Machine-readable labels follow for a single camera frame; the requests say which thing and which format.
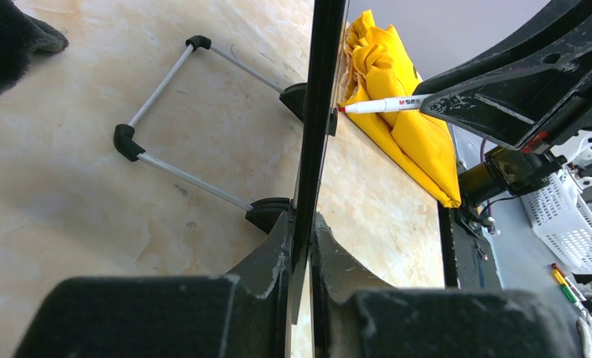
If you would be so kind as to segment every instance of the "table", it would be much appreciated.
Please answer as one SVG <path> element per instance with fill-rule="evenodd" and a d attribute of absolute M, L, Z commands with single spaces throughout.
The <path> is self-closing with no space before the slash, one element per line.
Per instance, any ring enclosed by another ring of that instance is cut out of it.
<path fill-rule="evenodd" d="M 204 34 L 286 87 L 306 76 L 312 1 L 20 0 L 71 45 L 36 56 L 0 96 L 0 357 L 38 304 L 83 275 L 226 272 L 264 239 L 238 207 L 112 145 Z M 302 124 L 276 93 L 207 51 L 193 54 L 141 122 L 151 153 L 250 202 L 291 197 Z M 395 286 L 442 287 L 436 202 L 346 117 L 330 138 L 318 209 L 338 241 Z M 310 355 L 309 289 L 293 330 Z"/>

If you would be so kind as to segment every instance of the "black plastic corner connector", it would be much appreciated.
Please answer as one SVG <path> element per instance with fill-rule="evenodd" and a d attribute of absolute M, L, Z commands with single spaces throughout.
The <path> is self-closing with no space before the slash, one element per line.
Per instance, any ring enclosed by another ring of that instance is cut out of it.
<path fill-rule="evenodd" d="M 189 45 L 193 45 L 193 51 L 197 50 L 198 48 L 205 48 L 206 50 L 210 50 L 210 45 L 212 45 L 212 40 L 208 37 L 195 35 L 186 41 L 186 47 Z"/>
<path fill-rule="evenodd" d="M 130 125 L 117 125 L 114 130 L 114 147 L 130 162 L 137 161 L 138 154 L 146 152 L 143 147 L 133 141 L 134 133 L 136 130 Z"/>

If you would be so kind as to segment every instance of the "black cable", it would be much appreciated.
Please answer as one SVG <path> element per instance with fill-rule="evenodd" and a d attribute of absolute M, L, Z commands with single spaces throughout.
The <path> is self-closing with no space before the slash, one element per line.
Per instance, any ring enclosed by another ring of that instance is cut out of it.
<path fill-rule="evenodd" d="M 482 218 L 482 216 L 487 212 L 487 210 L 489 210 L 489 207 L 491 207 L 491 205 L 493 205 L 494 203 L 497 203 L 498 201 L 511 200 L 511 199 L 515 199 L 515 198 L 517 198 L 517 196 L 512 196 L 509 198 L 500 198 L 500 199 L 496 199 L 494 201 L 488 202 L 487 205 L 485 205 L 485 207 L 480 211 L 479 217 Z"/>

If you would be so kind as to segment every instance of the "white marker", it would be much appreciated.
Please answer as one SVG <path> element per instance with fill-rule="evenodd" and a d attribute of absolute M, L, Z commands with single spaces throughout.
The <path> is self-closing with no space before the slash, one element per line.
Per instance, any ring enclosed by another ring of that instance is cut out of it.
<path fill-rule="evenodd" d="M 399 112 L 401 110 L 418 110 L 423 100 L 431 95 L 409 95 L 408 97 L 392 97 L 364 101 L 340 107 L 340 112 L 346 113 L 383 113 Z"/>

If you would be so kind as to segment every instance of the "gray wall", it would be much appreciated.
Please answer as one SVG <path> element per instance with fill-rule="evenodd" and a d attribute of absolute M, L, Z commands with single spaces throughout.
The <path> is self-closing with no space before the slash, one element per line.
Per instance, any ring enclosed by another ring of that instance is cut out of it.
<path fill-rule="evenodd" d="M 394 25 L 421 76 L 430 78 L 480 54 L 537 13 L 547 0 L 349 0 L 348 21 L 371 9 Z"/>

